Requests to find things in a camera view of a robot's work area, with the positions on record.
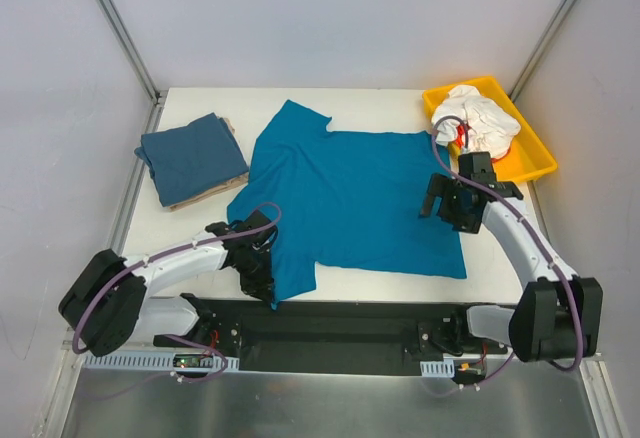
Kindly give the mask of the teal t-shirt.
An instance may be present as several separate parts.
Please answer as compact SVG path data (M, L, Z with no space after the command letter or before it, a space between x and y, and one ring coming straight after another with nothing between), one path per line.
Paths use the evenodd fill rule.
M464 279L460 237L419 213L445 151L426 132L331 131L330 118L291 100L255 142L247 185L229 220L277 219L267 303L315 290L315 267Z

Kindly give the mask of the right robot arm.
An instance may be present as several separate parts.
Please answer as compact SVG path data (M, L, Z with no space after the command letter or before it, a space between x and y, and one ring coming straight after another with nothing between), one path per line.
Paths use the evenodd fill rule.
M486 228L501 246L522 286L518 303L469 306L450 327L452 345L473 352L485 339L509 346L522 362L544 361L571 368L595 355L603 289L580 276L532 222L524 196L500 181L486 152L464 154L459 169L431 175L421 216L438 216L453 230L476 234Z

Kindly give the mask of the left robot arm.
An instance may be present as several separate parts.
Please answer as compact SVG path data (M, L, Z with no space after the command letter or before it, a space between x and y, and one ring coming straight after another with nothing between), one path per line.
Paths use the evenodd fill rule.
M212 223L193 238L152 254L96 253L58 306L73 331L73 352L103 357L130 340L211 351L217 332L212 311L190 293L163 297L161 291L232 269L244 295L273 304L271 254L279 220L256 208L245 220Z

